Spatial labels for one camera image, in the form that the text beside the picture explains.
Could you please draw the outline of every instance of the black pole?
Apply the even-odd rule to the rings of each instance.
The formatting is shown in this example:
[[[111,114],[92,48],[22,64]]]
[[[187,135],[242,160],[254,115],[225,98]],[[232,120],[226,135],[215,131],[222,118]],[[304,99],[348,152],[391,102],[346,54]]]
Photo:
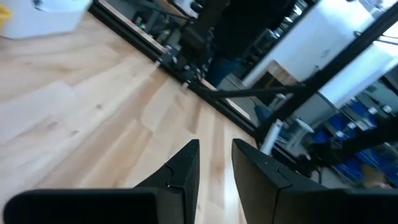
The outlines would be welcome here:
[[[233,90],[225,91],[218,90],[213,91],[208,88],[201,88],[200,86],[196,88],[197,92],[202,92],[208,97],[213,99],[223,99],[223,98],[239,98],[239,97],[251,97],[251,96],[275,96],[276,94],[289,94],[296,93],[303,90],[304,86],[285,86],[285,87],[273,87],[270,89],[247,89],[247,90]]]
[[[352,41],[343,51],[340,52],[323,70],[314,74],[314,78],[307,83],[307,88],[301,93],[295,94],[277,111],[275,111],[257,129],[256,140],[263,141],[269,128],[277,119],[285,120],[294,111],[301,107],[312,95],[323,85],[330,81],[338,72],[352,62],[359,54],[366,50],[377,40],[388,28],[398,21],[398,2],[373,22],[357,39]]]

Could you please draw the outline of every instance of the light wood plank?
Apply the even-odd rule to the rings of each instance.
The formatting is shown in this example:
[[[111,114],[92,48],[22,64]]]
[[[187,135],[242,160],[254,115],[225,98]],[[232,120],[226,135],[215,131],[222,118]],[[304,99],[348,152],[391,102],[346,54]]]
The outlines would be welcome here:
[[[27,189],[133,187],[198,138],[197,223],[244,222],[231,141],[254,140],[91,15],[0,44],[0,208]]]

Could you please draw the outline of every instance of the dark clothing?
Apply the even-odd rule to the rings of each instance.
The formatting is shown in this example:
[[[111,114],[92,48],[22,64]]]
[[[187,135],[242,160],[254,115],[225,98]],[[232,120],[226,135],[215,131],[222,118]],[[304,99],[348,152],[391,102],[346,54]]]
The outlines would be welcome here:
[[[241,57],[266,29],[275,30],[289,16],[296,0],[231,0],[214,29],[217,52],[225,58]]]
[[[218,54],[214,54],[205,77],[206,81],[217,88],[227,75],[239,67],[241,62],[240,58],[226,59]]]

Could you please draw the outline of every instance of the white container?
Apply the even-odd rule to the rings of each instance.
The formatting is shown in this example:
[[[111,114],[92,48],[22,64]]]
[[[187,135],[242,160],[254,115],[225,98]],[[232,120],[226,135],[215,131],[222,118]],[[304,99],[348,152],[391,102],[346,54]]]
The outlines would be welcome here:
[[[0,0],[12,12],[1,36],[24,39],[72,32],[80,23],[92,0]]]

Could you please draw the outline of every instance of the white wall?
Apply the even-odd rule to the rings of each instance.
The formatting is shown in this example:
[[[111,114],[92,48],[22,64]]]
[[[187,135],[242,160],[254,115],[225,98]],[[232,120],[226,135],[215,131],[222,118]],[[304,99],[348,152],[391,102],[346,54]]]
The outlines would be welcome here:
[[[243,81],[252,86],[271,60],[278,61],[298,81],[306,79],[315,66],[322,69],[354,40],[354,30],[363,31],[373,17],[362,5],[345,0],[321,0],[270,54]],[[320,93],[336,106],[381,77],[384,67],[397,55],[397,49],[375,43],[352,61]]]

